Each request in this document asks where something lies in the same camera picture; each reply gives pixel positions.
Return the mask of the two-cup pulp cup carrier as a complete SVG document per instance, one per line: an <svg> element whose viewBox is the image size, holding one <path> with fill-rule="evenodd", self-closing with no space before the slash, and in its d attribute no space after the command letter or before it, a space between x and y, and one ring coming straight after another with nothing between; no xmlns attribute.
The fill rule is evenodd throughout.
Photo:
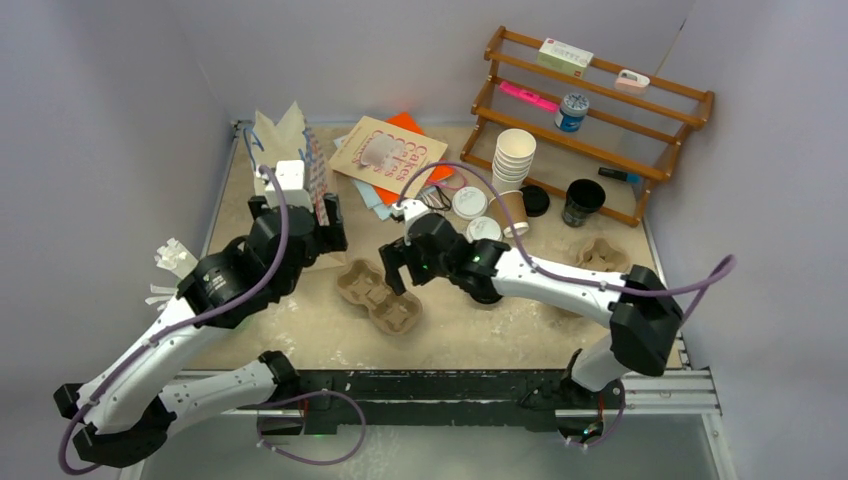
<svg viewBox="0 0 848 480"><path fill-rule="evenodd" d="M336 289L347 302L364 307L372 324L383 333L403 335L423 317L423 306L409 291L397 295L384 276L374 262L354 259L336 276Z"/></svg>

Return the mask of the checkered paper bakery bag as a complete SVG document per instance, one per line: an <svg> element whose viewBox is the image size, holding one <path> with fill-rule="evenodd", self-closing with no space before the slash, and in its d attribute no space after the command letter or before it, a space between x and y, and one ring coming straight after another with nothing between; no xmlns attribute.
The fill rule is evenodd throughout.
<svg viewBox="0 0 848 480"><path fill-rule="evenodd" d="M257 110L243 139L254 187L249 248L269 263L287 239L285 266L306 271L343 266L348 242L341 200L300 107L292 104L277 122Z"/></svg>

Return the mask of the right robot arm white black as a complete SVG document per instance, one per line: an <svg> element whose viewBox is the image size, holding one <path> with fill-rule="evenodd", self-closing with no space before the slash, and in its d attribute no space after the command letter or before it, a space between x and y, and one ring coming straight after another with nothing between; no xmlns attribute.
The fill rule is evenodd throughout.
<svg viewBox="0 0 848 480"><path fill-rule="evenodd" d="M564 399L584 407L629 372L660 377L683 323L683 312L656 273L597 272L531 257L504 242L468 241L443 216L425 214L380 247L387 285L400 295L412 283L445 278L480 304L521 298L595 321L608 334L572 356L561 381Z"/></svg>

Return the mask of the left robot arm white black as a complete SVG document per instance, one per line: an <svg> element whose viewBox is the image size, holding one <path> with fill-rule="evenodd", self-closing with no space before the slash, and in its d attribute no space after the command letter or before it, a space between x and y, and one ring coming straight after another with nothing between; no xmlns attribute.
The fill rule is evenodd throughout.
<svg viewBox="0 0 848 480"><path fill-rule="evenodd" d="M206 346L291 294L318 256L347 248L340 202L323 197L328 223L302 206L249 200L250 232L201 259L143 335L106 371L54 394L70 422L61 450L74 449L86 471L125 468L155 453L182 429L227 410L268 403L284 409L302 395L301 377L279 351L234 370L176 383Z"/></svg>

